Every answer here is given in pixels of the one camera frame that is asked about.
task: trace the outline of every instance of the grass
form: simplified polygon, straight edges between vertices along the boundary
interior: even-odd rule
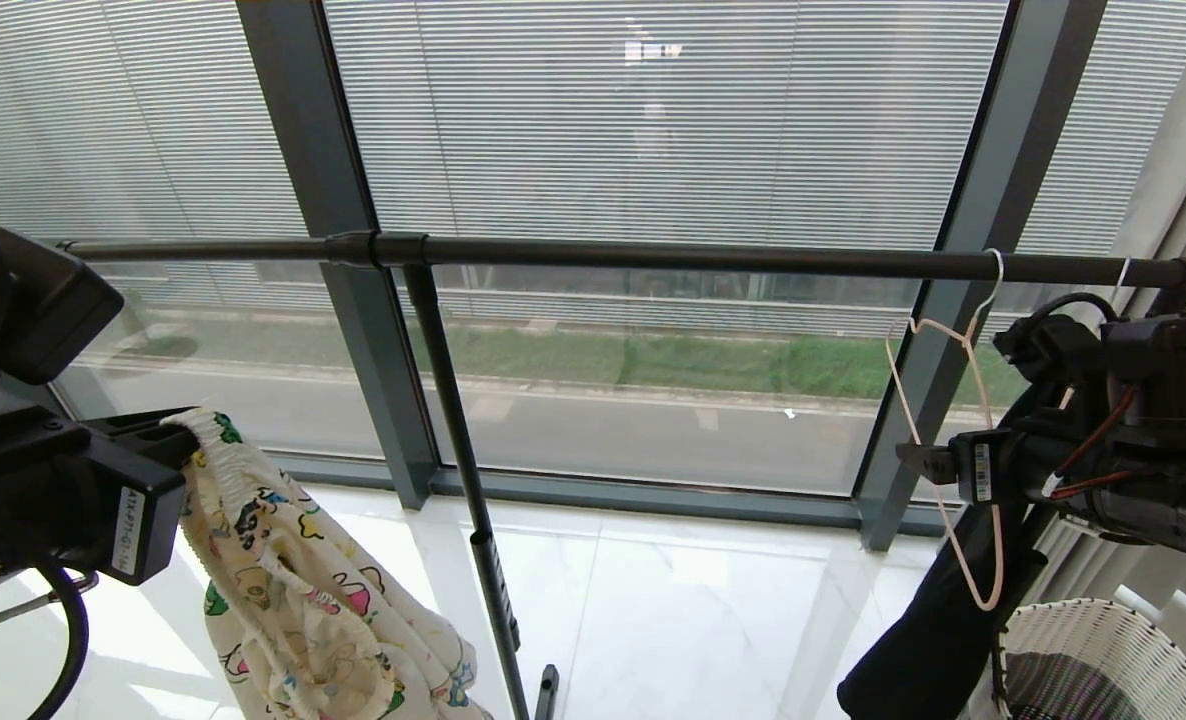
[[[117,340],[116,329],[110,331],[96,340],[95,348],[107,350]],[[412,332],[416,364],[427,369],[425,345],[415,329]],[[189,320],[181,333],[196,340],[195,357],[199,359],[351,364],[334,325]],[[873,338],[802,336],[792,340],[745,340],[569,329],[534,333],[477,325],[451,325],[447,338],[455,371],[461,375],[862,400],[880,399],[890,381],[882,342]],[[980,363],[994,404],[1006,406],[1019,396],[1024,380],[995,352],[981,352]],[[969,372],[955,401],[978,403]]]

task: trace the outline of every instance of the clothes rack leg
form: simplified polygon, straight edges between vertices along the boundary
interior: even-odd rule
[[[487,511],[487,498],[482,491],[482,474],[478,473],[477,457],[473,444],[468,439],[468,420],[464,415],[460,401],[460,388],[455,383],[455,369],[451,364],[451,346],[446,340],[446,327],[442,325],[442,313],[438,310],[436,285],[433,272],[427,265],[407,265],[402,268],[406,276],[406,289],[410,295],[415,316],[420,323],[420,334],[429,351],[429,365],[433,370],[433,384],[438,400],[446,415],[451,445],[455,451],[455,465],[460,469],[460,480],[464,484],[464,497],[468,501],[468,515],[473,520],[473,534],[468,537],[473,548],[473,560],[478,568],[478,580],[482,593],[487,601],[487,619],[500,652],[500,669],[505,675],[505,687],[509,692],[509,703],[516,720],[530,720],[527,708],[527,693],[521,682],[521,670],[517,667],[517,648],[521,637],[517,633],[517,620],[509,601],[509,590],[500,567],[500,553],[496,548],[496,537],[491,529],[491,514]],[[557,696],[557,668],[544,667],[538,692],[538,706],[535,708],[535,720],[551,720],[553,702]]]

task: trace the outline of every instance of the laundry basket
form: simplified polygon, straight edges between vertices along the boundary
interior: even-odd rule
[[[997,643],[994,716],[1186,720],[1184,652],[1129,607],[1091,598],[1021,607]]]

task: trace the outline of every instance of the clothing rack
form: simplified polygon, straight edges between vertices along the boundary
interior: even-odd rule
[[[509,601],[491,515],[468,438],[446,329],[438,310],[433,265],[555,265],[593,268],[662,270],[726,270],[853,275],[854,278],[932,279],[932,281],[996,281],[991,254],[952,251],[817,250],[808,247],[709,246],[630,241],[551,242],[431,237],[422,232],[344,232],[325,238],[189,242],[68,241],[60,249],[90,263],[171,263],[171,261],[327,261],[334,265],[401,269],[420,323],[442,410],[455,451],[464,496],[473,520],[468,543],[487,603],[506,690],[517,720],[528,720],[527,697],[517,667],[519,633]],[[1082,283],[1159,288],[1155,313],[1186,310],[1186,259],[1131,260],[1078,256],[1001,255],[1005,279],[1027,283]],[[551,720],[557,696],[557,669],[544,669],[534,720]]]

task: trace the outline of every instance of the red wire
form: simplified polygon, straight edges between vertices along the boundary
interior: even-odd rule
[[[1099,478],[1091,478],[1090,480],[1080,480],[1064,488],[1056,488],[1054,491],[1051,492],[1051,499],[1065,501],[1065,498],[1073,497],[1075,495],[1078,495],[1078,492],[1085,492],[1091,488],[1105,486],[1109,483],[1127,479],[1133,474],[1134,473],[1130,470],[1118,470],[1117,473],[1103,474]]]
[[[1069,459],[1065,460],[1059,466],[1059,469],[1056,470],[1056,474],[1063,477],[1065,470],[1071,469],[1075,461],[1080,460],[1082,457],[1086,454],[1086,451],[1091,450],[1091,446],[1098,442],[1099,439],[1104,437],[1104,433],[1109,432],[1109,428],[1116,425],[1118,420],[1121,420],[1122,416],[1127,414],[1127,410],[1129,409],[1129,407],[1131,407],[1131,401],[1135,397],[1136,397],[1136,387],[1135,386],[1128,387],[1127,391],[1122,393],[1122,400],[1118,401],[1118,406],[1114,407],[1112,413],[1109,413],[1109,416],[1105,418],[1104,421],[1102,421],[1102,423],[1099,423],[1099,428],[1096,428],[1095,432],[1091,433],[1091,437],[1088,437],[1085,441],[1083,441],[1082,445],[1079,445],[1078,448],[1073,451],[1073,454],[1069,455]]]

